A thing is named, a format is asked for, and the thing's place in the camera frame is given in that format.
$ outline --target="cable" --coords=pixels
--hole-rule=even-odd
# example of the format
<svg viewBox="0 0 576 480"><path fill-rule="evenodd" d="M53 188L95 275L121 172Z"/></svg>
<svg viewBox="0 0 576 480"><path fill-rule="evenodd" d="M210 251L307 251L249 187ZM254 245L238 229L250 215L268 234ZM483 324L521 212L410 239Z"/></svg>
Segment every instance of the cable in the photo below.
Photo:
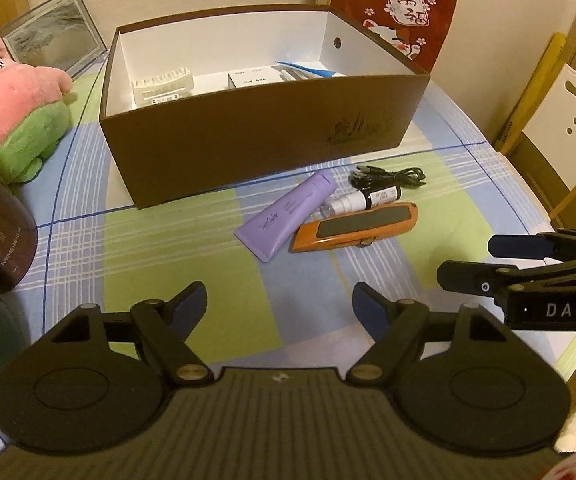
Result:
<svg viewBox="0 0 576 480"><path fill-rule="evenodd" d="M376 166L357 166L350 174L350 184L355 189L384 189L391 186L416 189L424 186L426 178L421 168L407 168L401 171L386 171Z"/></svg>

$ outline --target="green plush shorts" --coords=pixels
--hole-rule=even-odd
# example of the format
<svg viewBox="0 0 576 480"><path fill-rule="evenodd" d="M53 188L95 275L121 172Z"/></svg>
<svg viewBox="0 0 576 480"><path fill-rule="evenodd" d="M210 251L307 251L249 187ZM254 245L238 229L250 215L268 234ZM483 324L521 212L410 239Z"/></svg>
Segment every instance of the green plush shorts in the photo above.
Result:
<svg viewBox="0 0 576 480"><path fill-rule="evenodd" d="M70 111L61 100L30 112L0 146L4 182L27 182L36 177L42 159L55 150L69 122Z"/></svg>

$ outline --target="metal pivot screw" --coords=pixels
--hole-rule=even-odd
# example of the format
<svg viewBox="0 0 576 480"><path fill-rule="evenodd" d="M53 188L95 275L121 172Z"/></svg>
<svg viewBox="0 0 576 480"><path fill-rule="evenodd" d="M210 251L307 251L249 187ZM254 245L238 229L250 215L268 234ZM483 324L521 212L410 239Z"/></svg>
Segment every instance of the metal pivot screw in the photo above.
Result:
<svg viewBox="0 0 576 480"><path fill-rule="evenodd" d="M203 365L183 365L177 369L177 377L185 381L201 381L208 376L208 368Z"/></svg>
<svg viewBox="0 0 576 480"><path fill-rule="evenodd" d="M382 376L383 371L377 365L357 365L351 374L360 381L374 381Z"/></svg>

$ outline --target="bottle label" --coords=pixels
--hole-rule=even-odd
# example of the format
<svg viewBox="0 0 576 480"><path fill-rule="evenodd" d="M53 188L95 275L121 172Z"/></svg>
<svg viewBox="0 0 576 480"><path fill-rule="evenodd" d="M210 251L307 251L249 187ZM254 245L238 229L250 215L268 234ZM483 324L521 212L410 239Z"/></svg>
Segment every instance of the bottle label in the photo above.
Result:
<svg viewBox="0 0 576 480"><path fill-rule="evenodd" d="M372 207L375 207L379 204L395 202L395 200L399 198L399 189L397 186L387 187L386 189L369 193L368 196L370 197L370 204Z"/></svg>

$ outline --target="white chair back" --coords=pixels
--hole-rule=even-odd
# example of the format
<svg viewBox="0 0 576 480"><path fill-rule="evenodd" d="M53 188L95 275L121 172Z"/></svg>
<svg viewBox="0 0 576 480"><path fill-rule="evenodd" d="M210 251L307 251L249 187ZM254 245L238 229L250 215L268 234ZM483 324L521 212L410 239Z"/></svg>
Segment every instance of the white chair back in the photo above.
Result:
<svg viewBox="0 0 576 480"><path fill-rule="evenodd" d="M524 134L572 190L576 186L576 71L567 64Z"/></svg>

